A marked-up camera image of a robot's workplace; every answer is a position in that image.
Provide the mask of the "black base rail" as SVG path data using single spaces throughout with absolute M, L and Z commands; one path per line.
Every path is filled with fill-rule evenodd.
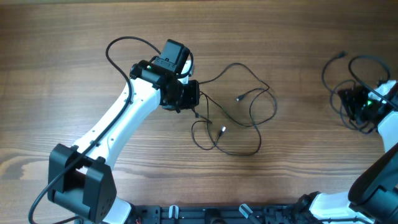
M 169 207 L 141 205 L 134 207 L 131 223 L 141 224 L 179 224 L 179 223 L 262 223 L 262 224 L 291 224 L 318 223 L 308 210 L 296 205 L 266 205 L 219 207 Z

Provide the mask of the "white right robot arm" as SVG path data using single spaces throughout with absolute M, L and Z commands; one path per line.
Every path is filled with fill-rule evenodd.
M 341 98 L 348 118 L 375 124 L 384 154 L 350 190 L 337 194 L 313 192 L 294 205 L 292 223 L 397 223 L 397 84 L 387 82 L 375 90 L 364 86 L 333 90 Z

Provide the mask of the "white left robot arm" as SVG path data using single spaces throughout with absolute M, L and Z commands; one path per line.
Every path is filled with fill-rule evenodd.
M 117 197 L 114 165 L 136 129 L 156 108 L 190 110 L 199 84 L 190 80 L 193 54 L 169 39 L 163 51 L 125 75 L 123 93 L 73 146 L 57 144 L 49 157 L 48 200 L 74 213 L 78 223 L 134 223 L 133 204 Z

